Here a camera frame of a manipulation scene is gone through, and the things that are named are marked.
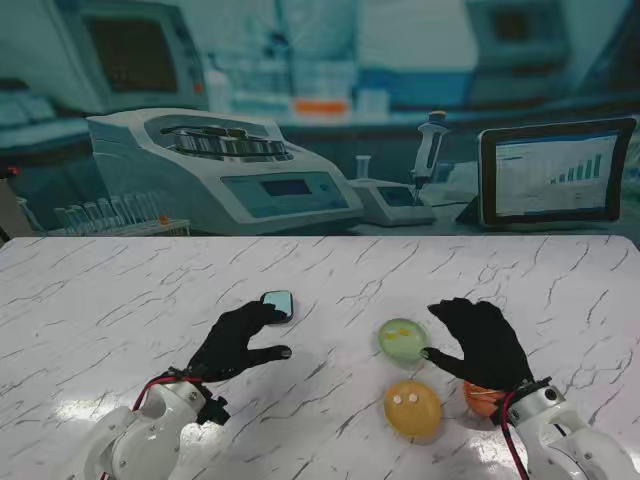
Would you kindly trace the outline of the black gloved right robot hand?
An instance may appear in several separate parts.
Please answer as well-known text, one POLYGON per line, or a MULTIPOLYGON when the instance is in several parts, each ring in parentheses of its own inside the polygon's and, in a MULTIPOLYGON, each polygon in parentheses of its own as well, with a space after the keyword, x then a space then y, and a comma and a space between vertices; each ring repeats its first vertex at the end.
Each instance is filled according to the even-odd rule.
POLYGON ((534 376, 515 330, 495 305, 465 298, 442 300, 428 310, 461 346, 461 359, 434 347, 421 355, 441 370, 485 389, 510 392, 534 376))

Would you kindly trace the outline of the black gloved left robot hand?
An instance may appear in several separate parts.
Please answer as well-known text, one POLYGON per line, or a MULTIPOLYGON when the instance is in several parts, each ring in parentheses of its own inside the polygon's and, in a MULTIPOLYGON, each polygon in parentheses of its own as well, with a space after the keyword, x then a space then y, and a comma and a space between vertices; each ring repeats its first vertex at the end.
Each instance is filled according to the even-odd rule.
POLYGON ((186 372, 205 383, 221 382, 245 370, 291 357, 286 345, 250 349, 249 341, 266 325, 277 324, 286 314, 271 304, 251 301, 223 313, 207 338, 189 361, 186 372))

